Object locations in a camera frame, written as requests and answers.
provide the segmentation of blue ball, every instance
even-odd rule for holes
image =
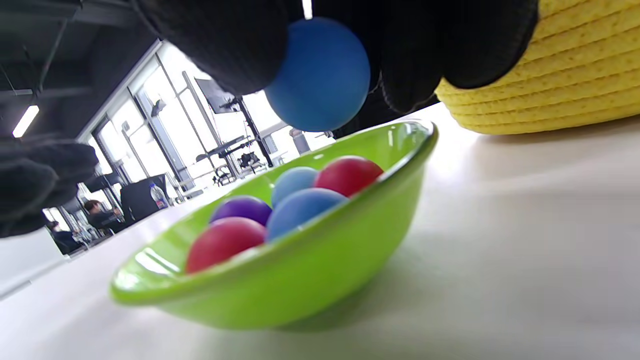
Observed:
[[[264,92],[287,124],[302,131],[329,131],[358,113],[370,80],[360,40],[339,22],[314,17],[289,26],[287,56]]]
[[[318,171],[310,167],[294,167],[283,172],[271,193],[271,205],[276,208],[294,192],[314,187],[317,177]]]
[[[311,188],[286,198],[267,221],[267,241],[272,242],[332,207],[347,201],[333,190]]]

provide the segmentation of ball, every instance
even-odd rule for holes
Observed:
[[[345,196],[327,189],[309,188],[296,192],[273,210],[267,222],[266,241],[276,241],[289,231],[345,201]]]
[[[266,225],[270,215],[271,208],[266,202],[253,196],[238,196],[220,205],[209,222],[214,222],[221,218],[241,217],[250,218],[259,224]]]
[[[294,167],[285,171],[276,180],[275,187],[271,193],[271,205],[275,209],[286,197],[291,194],[312,188],[318,171],[310,167]]]
[[[384,170],[371,160],[343,156],[320,171],[314,186],[351,197],[373,184],[383,173]]]
[[[225,262],[236,254],[262,245],[266,229],[248,218],[222,218],[193,243],[184,271],[193,274]]]
[[[358,113],[370,79],[369,59],[358,37],[337,21],[314,17],[289,26],[287,56],[264,93],[292,127],[329,131]]]

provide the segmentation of purple ball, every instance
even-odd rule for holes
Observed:
[[[221,218],[241,217],[266,225],[269,216],[271,216],[271,207],[266,202],[253,196],[237,196],[220,205],[209,223]]]

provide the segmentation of black glove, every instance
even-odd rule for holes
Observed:
[[[0,139],[0,238],[43,227],[42,209],[71,201],[97,164],[93,147],[70,140]]]
[[[301,0],[134,0],[147,24],[234,95],[272,82],[287,26]],[[429,101],[440,79],[488,85],[521,58],[538,21],[538,0],[314,0],[314,17],[335,19],[362,41],[371,86],[408,113]]]

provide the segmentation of coiled rope basket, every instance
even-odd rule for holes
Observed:
[[[640,0],[541,0],[523,58],[494,84],[438,98],[462,127],[534,133],[640,113]]]

